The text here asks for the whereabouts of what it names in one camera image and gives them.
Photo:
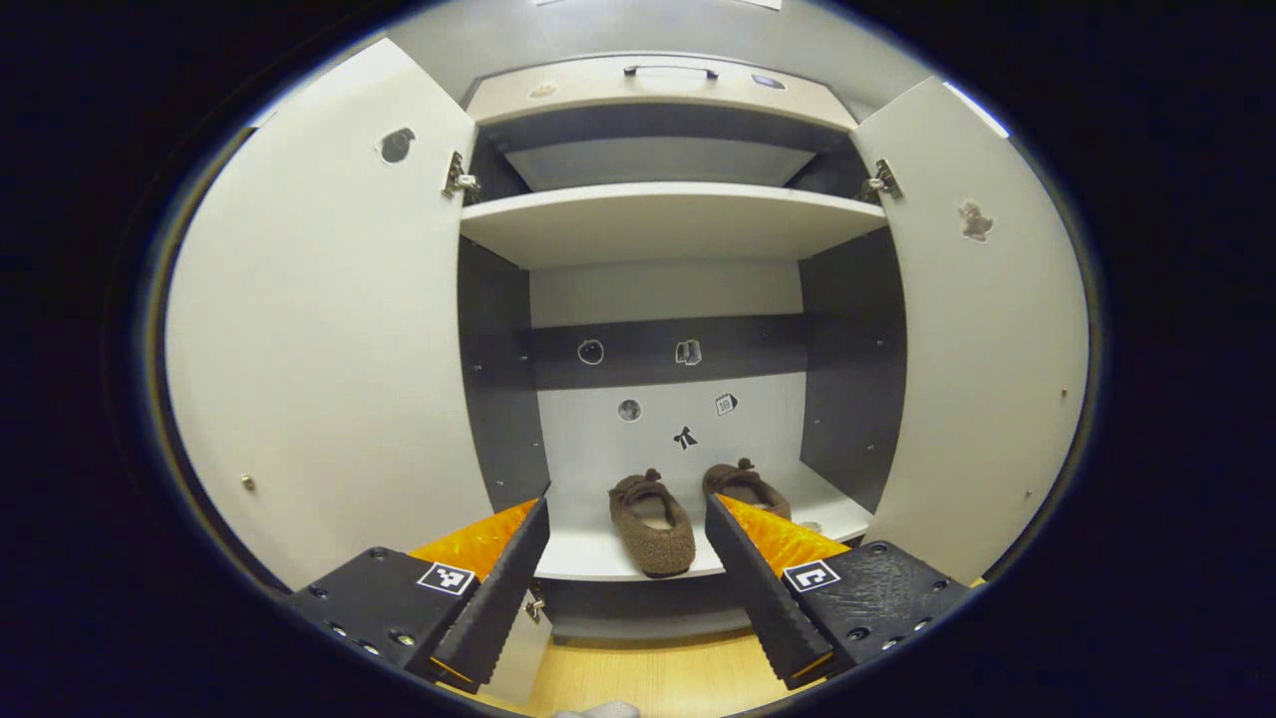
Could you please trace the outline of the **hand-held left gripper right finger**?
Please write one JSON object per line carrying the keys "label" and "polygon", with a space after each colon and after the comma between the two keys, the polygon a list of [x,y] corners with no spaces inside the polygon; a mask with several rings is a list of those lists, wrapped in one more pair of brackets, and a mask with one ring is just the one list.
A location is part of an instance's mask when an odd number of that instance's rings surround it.
{"label": "hand-held left gripper right finger", "polygon": [[789,689],[846,673],[924,635],[971,590],[888,541],[856,548],[709,496],[706,537]]}

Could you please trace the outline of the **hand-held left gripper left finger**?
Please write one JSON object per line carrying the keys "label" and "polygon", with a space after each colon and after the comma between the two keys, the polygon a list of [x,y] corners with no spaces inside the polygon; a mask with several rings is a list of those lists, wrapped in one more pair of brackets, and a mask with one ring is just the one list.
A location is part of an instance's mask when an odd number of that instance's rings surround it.
{"label": "hand-held left gripper left finger", "polygon": [[524,616],[547,537],[537,497],[412,551],[365,548],[285,604],[380,662],[475,694]]}

